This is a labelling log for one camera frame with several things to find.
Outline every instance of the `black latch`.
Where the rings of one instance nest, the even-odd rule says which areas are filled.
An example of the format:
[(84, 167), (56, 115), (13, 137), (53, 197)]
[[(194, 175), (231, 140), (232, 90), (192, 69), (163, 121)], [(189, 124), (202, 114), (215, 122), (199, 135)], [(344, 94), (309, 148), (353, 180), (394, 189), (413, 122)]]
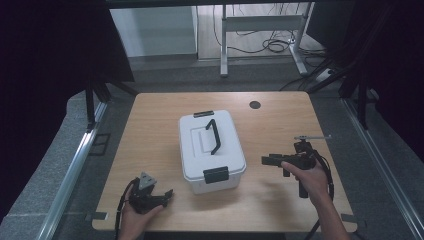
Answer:
[(193, 117), (198, 118), (198, 117), (205, 117), (205, 116), (210, 116), (214, 114), (215, 113), (213, 111), (198, 112), (198, 113), (193, 113)]
[(229, 179), (228, 167), (219, 167), (203, 171), (206, 184), (227, 181)]

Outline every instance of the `small round object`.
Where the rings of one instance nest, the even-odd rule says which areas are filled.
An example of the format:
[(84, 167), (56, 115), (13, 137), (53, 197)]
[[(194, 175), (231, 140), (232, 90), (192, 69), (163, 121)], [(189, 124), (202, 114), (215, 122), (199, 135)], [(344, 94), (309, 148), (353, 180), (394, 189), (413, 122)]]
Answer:
[(261, 107), (261, 103), (260, 103), (260, 102), (258, 102), (258, 101), (251, 101), (251, 102), (249, 103), (249, 106), (250, 106), (252, 109), (259, 109), (259, 108)]

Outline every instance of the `metal frame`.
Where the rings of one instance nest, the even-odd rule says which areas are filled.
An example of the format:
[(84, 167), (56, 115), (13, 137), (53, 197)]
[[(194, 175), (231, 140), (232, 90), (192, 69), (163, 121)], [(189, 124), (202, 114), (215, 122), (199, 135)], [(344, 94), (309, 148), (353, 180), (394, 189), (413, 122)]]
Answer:
[(342, 103), (415, 239), (424, 239), (424, 224), (413, 203), (402, 190), (402, 187), (399, 185), (399, 182), (387, 165), (386, 160), (372, 139), (369, 131), (367, 131), (356, 118), (357, 113), (352, 102), (342, 99)]
[(289, 45), (290, 53), (300, 75), (307, 76), (305, 64), (299, 54), (299, 44), (305, 32), (312, 3), (309, 2), (302, 15), (227, 17), (226, 5), (222, 6), (221, 77), (228, 76), (227, 32), (298, 30)]
[[(106, 103), (100, 103), (97, 107), (95, 113), (95, 121), (97, 123), (102, 119), (106, 107)], [(84, 134), (74, 158), (72, 159), (71, 165), (69, 166), (62, 184), (59, 187), (56, 197), (53, 200), (49, 212), (41, 225), (40, 232), (36, 237), (37, 240), (53, 238), (57, 225), (59, 224), (66, 205), (68, 204), (71, 193), (74, 190), (74, 186), (78, 180), (81, 169), (84, 166), (85, 159), (87, 158), (91, 145), (93, 144), (98, 126), (99, 124), (94, 124), (91, 131), (87, 131)]]

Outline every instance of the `white wall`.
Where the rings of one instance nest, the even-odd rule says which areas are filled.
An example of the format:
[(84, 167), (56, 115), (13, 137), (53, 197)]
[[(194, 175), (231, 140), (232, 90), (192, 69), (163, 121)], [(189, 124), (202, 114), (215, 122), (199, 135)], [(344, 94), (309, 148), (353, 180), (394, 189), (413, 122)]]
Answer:
[(112, 9), (127, 57), (197, 52), (195, 7)]

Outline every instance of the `box lid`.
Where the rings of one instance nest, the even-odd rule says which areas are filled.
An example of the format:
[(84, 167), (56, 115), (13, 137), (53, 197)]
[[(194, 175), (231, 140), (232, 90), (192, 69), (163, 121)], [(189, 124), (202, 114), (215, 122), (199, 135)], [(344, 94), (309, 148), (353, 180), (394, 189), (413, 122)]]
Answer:
[(211, 181), (222, 181), (226, 171), (227, 177), (245, 171), (246, 161), (228, 111), (183, 116), (179, 128), (184, 177), (188, 181), (208, 181), (208, 176), (212, 176)]

